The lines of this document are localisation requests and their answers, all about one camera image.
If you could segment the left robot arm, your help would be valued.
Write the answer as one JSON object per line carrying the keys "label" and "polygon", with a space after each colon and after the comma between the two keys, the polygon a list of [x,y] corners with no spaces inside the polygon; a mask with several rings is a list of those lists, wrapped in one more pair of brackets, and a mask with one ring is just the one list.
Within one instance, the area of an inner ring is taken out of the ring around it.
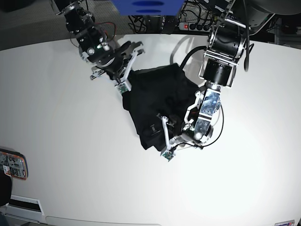
{"label": "left robot arm", "polygon": [[214,114],[222,109],[221,88],[231,87],[238,63],[243,55],[244,70],[249,68],[249,55],[253,47],[250,44],[250,28],[247,3],[241,1],[242,18],[237,20],[233,11],[236,1],[231,0],[210,27],[207,46],[196,47],[184,58],[183,68],[188,59],[197,51],[204,51],[204,60],[199,71],[199,78],[204,85],[195,93],[195,101],[188,106],[180,133],[169,137],[167,117],[162,117],[166,140],[166,150],[173,153],[180,145],[204,147],[213,132],[211,124]]}

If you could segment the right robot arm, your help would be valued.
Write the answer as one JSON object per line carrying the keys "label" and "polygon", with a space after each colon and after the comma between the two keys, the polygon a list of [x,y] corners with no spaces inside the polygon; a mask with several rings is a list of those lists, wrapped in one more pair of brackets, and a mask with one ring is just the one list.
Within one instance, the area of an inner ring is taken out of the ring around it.
{"label": "right robot arm", "polygon": [[117,44],[114,37],[106,33],[105,23],[96,23],[94,15],[80,5],[80,0],[55,0],[54,4],[58,14],[65,17],[68,32],[75,36],[81,58],[92,63],[100,74],[106,73],[111,80],[121,81],[126,69],[131,68],[134,51],[143,52],[142,42]]}

